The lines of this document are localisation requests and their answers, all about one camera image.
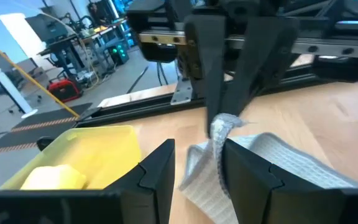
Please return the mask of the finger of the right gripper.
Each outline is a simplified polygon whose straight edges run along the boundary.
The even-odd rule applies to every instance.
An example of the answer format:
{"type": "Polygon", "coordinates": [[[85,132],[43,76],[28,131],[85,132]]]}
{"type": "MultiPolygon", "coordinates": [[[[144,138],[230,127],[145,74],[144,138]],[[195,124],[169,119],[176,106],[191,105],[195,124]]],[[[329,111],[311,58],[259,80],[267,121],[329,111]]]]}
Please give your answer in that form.
{"type": "Polygon", "coordinates": [[[227,88],[221,112],[240,115],[268,86],[278,83],[291,63],[291,50],[298,37],[299,20],[294,17],[253,17],[227,88]]]}
{"type": "Polygon", "coordinates": [[[206,105],[206,133],[219,113],[224,86],[226,18],[219,15],[191,14],[185,19],[185,37],[193,77],[201,84],[206,105]]]}

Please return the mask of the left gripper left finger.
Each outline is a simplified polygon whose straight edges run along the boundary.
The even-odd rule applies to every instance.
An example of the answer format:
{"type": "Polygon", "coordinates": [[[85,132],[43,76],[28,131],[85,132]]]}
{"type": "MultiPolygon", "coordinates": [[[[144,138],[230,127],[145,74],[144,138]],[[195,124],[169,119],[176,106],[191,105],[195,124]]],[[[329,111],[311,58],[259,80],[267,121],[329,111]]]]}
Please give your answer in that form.
{"type": "Polygon", "coordinates": [[[1,190],[0,223],[168,223],[175,141],[102,190],[1,190]]]}

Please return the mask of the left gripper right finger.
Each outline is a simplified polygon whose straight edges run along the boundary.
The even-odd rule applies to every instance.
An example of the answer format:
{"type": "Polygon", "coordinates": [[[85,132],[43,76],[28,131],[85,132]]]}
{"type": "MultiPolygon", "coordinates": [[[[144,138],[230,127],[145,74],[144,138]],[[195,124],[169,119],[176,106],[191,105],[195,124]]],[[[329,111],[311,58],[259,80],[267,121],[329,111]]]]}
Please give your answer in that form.
{"type": "Polygon", "coordinates": [[[358,189],[324,189],[232,140],[223,178],[239,223],[358,223],[358,189]]]}

